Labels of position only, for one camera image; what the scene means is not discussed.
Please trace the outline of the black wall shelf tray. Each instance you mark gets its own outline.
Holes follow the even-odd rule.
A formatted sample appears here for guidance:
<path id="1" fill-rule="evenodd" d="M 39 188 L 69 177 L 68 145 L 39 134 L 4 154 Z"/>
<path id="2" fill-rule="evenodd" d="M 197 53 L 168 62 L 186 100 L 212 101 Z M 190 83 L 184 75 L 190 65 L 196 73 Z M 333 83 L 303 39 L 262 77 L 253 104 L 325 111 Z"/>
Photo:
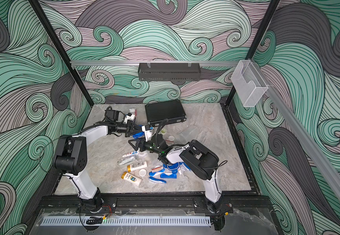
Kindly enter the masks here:
<path id="1" fill-rule="evenodd" d="M 198 63 L 140 63 L 138 77 L 141 81 L 198 81 L 201 68 Z"/>

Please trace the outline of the round white soap disc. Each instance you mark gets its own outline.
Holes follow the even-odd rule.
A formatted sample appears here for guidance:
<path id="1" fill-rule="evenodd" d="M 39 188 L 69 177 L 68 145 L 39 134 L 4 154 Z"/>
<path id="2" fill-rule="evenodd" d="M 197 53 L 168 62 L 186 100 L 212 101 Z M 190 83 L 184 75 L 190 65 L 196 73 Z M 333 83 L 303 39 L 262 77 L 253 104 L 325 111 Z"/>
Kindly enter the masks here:
<path id="1" fill-rule="evenodd" d="M 140 170 L 139 170 L 139 176 L 140 176 L 140 177 L 145 177 L 146 175 L 147 175 L 146 169 L 140 169 Z"/>

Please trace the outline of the small pink-capped bottle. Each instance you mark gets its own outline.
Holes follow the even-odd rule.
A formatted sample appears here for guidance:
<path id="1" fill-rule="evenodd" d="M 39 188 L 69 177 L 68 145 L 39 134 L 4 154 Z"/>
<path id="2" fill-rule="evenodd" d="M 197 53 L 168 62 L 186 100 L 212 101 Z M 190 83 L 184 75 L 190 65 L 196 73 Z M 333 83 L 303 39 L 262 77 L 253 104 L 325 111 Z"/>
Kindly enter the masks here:
<path id="1" fill-rule="evenodd" d="M 131 114 L 133 114 L 133 115 L 137 115 L 137 110 L 136 110 L 136 108 L 130 108 L 130 109 L 129 109 L 129 112 L 130 112 Z"/>

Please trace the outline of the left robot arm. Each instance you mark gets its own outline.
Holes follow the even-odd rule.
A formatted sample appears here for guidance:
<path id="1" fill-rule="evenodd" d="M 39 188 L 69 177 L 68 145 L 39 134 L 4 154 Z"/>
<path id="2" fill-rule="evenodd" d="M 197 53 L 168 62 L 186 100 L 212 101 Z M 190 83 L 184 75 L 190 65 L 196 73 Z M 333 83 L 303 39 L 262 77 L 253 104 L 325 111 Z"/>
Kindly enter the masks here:
<path id="1" fill-rule="evenodd" d="M 142 126 L 134 121 L 127 123 L 99 121 L 77 134 L 60 137 L 53 157 L 53 166 L 70 180 L 77 190 L 81 206 L 86 210 L 98 213 L 103 205 L 100 190 L 85 169 L 88 162 L 87 146 L 107 135 L 120 133 L 130 137 L 140 132 Z"/>

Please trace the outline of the toothpaste and brush packet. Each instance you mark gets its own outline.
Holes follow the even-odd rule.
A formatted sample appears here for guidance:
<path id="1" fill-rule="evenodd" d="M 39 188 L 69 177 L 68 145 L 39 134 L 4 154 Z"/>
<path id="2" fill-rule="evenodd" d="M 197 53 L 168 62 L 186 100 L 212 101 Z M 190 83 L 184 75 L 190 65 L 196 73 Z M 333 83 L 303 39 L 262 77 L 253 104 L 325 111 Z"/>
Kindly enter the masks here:
<path id="1" fill-rule="evenodd" d="M 184 172 L 190 172 L 191 169 L 184 163 L 179 163 L 178 173 L 182 175 Z"/>

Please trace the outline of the small green round cap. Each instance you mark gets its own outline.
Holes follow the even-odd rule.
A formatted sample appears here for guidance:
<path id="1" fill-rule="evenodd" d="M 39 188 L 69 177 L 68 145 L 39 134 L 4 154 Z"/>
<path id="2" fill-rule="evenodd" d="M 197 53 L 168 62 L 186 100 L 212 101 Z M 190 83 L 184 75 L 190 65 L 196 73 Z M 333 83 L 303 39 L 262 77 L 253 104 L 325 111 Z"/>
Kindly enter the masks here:
<path id="1" fill-rule="evenodd" d="M 167 132 L 168 132 L 167 129 L 165 129 L 165 128 L 162 128 L 162 129 L 161 129 L 161 134 L 162 134 L 162 135 L 165 135 Z"/>

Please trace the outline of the red white small packet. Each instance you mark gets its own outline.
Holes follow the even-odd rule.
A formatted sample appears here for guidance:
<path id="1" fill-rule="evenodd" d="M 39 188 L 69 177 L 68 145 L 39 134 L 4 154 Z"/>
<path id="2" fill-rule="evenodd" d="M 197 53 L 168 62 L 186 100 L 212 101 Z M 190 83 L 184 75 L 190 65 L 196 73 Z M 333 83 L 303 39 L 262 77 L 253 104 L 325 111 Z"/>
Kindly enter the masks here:
<path id="1" fill-rule="evenodd" d="M 159 171 L 162 171 L 164 170 L 164 167 L 162 165 L 159 165 L 159 166 L 156 166 L 155 168 L 153 168 L 151 170 L 151 172 L 159 172 Z"/>

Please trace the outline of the small white pink jar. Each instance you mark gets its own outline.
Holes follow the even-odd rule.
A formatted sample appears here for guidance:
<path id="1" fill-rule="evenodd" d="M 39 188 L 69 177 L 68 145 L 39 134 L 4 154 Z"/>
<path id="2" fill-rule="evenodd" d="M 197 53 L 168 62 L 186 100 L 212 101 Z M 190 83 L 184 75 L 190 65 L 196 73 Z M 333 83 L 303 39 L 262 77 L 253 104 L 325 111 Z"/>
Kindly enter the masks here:
<path id="1" fill-rule="evenodd" d="M 172 136 L 172 135 L 170 135 L 170 136 L 168 137 L 168 140 L 169 140 L 170 142 L 174 142 L 174 141 L 175 141 L 175 137 Z"/>

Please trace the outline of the clear acrylic wall holder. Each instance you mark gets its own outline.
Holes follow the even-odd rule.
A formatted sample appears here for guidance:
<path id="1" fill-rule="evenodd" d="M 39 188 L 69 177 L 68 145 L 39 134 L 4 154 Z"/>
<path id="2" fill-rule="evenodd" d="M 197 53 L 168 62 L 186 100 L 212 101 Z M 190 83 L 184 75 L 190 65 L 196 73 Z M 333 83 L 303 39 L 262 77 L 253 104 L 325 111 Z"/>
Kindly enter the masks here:
<path id="1" fill-rule="evenodd" d="M 252 60 L 240 60 L 231 81 L 243 107 L 255 107 L 268 86 L 259 65 Z"/>

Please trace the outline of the blue-lid container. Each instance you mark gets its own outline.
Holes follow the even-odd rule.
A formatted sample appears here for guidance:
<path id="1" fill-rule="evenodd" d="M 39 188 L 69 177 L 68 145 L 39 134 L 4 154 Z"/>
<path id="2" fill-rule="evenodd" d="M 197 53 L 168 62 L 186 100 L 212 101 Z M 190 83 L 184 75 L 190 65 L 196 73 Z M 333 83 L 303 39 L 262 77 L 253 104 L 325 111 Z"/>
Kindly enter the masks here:
<path id="1" fill-rule="evenodd" d="M 139 132 L 133 135 L 134 139 L 139 139 L 139 138 L 145 138 L 146 140 L 149 140 L 153 134 L 152 130 L 147 130 L 143 132 Z"/>
<path id="2" fill-rule="evenodd" d="M 181 143 L 187 143 L 197 138 L 199 134 L 199 128 L 195 125 L 188 126 L 179 134 L 179 141 Z"/>

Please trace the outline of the yellow-cap bottle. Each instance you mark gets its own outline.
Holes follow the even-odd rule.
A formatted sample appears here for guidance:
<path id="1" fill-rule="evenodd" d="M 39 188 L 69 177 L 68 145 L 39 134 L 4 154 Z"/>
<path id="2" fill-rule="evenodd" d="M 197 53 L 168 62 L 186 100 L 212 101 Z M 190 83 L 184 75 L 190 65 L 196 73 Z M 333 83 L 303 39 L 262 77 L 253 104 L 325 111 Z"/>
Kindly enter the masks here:
<path id="1" fill-rule="evenodd" d="M 133 171 L 140 170 L 140 169 L 143 169 L 143 168 L 146 168 L 146 167 L 147 167 L 147 161 L 137 162 L 137 163 L 128 165 L 127 171 L 133 172 Z"/>
<path id="2" fill-rule="evenodd" d="M 124 172 L 121 175 L 121 178 L 125 181 L 128 181 L 129 183 L 131 183 L 133 185 L 136 185 L 136 186 L 140 186 L 140 184 L 142 182 L 141 178 L 131 174 L 130 172 Z"/>

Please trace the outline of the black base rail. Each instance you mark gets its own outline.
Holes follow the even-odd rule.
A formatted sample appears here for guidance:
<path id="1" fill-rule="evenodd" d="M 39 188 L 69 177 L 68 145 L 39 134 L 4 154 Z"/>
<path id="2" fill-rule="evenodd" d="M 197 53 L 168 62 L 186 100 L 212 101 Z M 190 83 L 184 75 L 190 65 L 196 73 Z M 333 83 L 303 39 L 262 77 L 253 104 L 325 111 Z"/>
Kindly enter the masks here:
<path id="1" fill-rule="evenodd" d="M 113 212 L 124 209 L 186 209 L 194 212 L 208 213 L 207 202 L 200 193 L 186 194 L 106 194 L 103 208 Z M 268 208 L 270 199 L 258 195 L 225 195 L 222 197 L 222 209 L 232 208 Z M 41 208 L 76 208 L 82 202 L 75 195 L 46 196 L 39 203 Z"/>

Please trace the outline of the black hard case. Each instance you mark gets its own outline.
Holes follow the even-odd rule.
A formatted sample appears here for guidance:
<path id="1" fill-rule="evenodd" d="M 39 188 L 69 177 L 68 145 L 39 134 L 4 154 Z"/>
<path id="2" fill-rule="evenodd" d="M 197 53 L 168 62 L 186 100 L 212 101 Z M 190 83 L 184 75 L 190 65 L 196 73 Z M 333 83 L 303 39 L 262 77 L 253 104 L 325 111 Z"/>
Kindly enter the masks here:
<path id="1" fill-rule="evenodd" d="M 159 126 L 165 119 L 167 124 L 185 122 L 187 116 L 180 100 L 171 100 L 145 105 L 147 122 L 150 126 Z"/>

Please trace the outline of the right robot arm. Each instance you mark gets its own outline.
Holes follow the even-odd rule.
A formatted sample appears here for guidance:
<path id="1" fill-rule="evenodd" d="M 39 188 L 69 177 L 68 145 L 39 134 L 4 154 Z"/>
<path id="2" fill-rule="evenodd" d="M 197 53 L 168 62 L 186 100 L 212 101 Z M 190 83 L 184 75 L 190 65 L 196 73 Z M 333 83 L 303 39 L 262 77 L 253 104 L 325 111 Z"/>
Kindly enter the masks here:
<path id="1" fill-rule="evenodd" d="M 170 146 L 164 140 L 158 146 L 155 142 L 146 141 L 144 138 L 132 139 L 128 143 L 135 151 L 157 153 L 158 160 L 167 166 L 185 163 L 203 181 L 207 209 L 212 213 L 221 210 L 222 190 L 217 180 L 217 171 L 220 167 L 219 158 L 206 146 L 197 140 Z"/>

